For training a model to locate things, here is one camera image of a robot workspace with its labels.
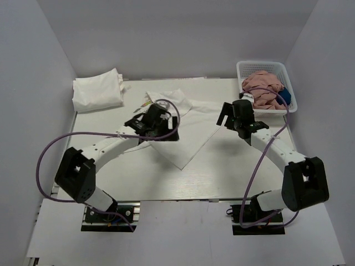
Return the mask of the white printed t shirt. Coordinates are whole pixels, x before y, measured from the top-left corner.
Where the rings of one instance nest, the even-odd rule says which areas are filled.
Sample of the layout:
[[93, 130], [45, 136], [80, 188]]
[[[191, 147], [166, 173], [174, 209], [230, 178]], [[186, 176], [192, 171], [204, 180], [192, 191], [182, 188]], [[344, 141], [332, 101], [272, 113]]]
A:
[[148, 107], [159, 99], [170, 100], [180, 113], [179, 141], [143, 142], [138, 147], [128, 151], [133, 152], [151, 146], [178, 169], [182, 170], [219, 129], [216, 121], [222, 109], [222, 104], [188, 99], [180, 89], [162, 93], [147, 91], [142, 106], [134, 112], [139, 114], [147, 111]]

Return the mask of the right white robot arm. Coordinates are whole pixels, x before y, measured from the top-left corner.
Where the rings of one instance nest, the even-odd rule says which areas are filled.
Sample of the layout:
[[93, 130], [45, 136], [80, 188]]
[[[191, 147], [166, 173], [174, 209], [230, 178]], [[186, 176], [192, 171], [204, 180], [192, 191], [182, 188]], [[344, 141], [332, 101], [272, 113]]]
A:
[[224, 103], [217, 120], [228, 130], [236, 131], [239, 138], [261, 151], [283, 174], [279, 190], [261, 192], [242, 204], [240, 220], [263, 222], [283, 209], [297, 212], [329, 200], [329, 189], [323, 161], [309, 158], [294, 151], [278, 139], [269, 126], [256, 121], [248, 100]]

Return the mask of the pink t shirt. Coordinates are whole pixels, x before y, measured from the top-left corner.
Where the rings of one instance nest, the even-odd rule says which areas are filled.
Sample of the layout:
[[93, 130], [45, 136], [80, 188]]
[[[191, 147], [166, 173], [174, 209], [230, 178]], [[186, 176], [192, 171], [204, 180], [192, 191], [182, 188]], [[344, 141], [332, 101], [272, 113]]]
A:
[[286, 110], [277, 96], [285, 90], [285, 86], [275, 74], [264, 70], [254, 72], [242, 82], [242, 89], [252, 95], [254, 109]]

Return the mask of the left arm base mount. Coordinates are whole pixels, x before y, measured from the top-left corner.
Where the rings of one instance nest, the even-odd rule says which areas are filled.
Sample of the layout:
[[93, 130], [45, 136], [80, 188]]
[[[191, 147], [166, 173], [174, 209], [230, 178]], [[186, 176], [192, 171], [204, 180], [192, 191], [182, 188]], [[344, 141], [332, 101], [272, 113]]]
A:
[[82, 232], [129, 232], [138, 225], [140, 202], [118, 202], [115, 214], [103, 214], [85, 207]]

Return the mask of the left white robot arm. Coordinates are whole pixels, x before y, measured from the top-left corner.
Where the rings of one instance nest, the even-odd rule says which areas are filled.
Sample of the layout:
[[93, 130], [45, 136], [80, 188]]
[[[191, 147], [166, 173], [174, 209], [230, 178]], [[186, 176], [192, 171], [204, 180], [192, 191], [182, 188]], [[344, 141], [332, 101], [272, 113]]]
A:
[[152, 103], [147, 111], [126, 121], [113, 134], [82, 149], [70, 147], [63, 155], [55, 183], [76, 203], [90, 206], [105, 221], [117, 215], [117, 201], [96, 185], [96, 174], [111, 160], [145, 141], [178, 141], [180, 114]]

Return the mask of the blue t shirt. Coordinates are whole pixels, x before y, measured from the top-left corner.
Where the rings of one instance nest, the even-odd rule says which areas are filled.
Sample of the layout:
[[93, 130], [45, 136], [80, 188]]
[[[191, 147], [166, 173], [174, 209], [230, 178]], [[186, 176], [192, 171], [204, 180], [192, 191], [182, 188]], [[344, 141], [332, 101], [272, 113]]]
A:
[[283, 90], [280, 90], [278, 92], [278, 96], [276, 97], [278, 104], [281, 106], [284, 106], [283, 102], [285, 102], [287, 104], [287, 106], [289, 106], [291, 103], [291, 99], [292, 99], [292, 96], [286, 87], [284, 87]]

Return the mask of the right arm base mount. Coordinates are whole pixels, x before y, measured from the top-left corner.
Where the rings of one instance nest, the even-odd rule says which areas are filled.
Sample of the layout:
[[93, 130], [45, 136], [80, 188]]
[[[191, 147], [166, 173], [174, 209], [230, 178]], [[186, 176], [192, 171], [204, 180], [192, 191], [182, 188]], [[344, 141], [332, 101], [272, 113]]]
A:
[[[285, 229], [283, 227], [283, 216], [280, 211], [261, 223], [248, 228], [242, 228], [240, 226], [240, 211], [240, 204], [231, 205], [226, 210], [226, 215], [229, 216], [232, 221], [232, 232], [234, 236], [271, 236], [285, 234]], [[271, 214], [273, 214], [273, 211], [255, 211], [249, 204], [246, 204], [242, 221], [243, 224], [248, 226], [253, 222], [264, 219]]]

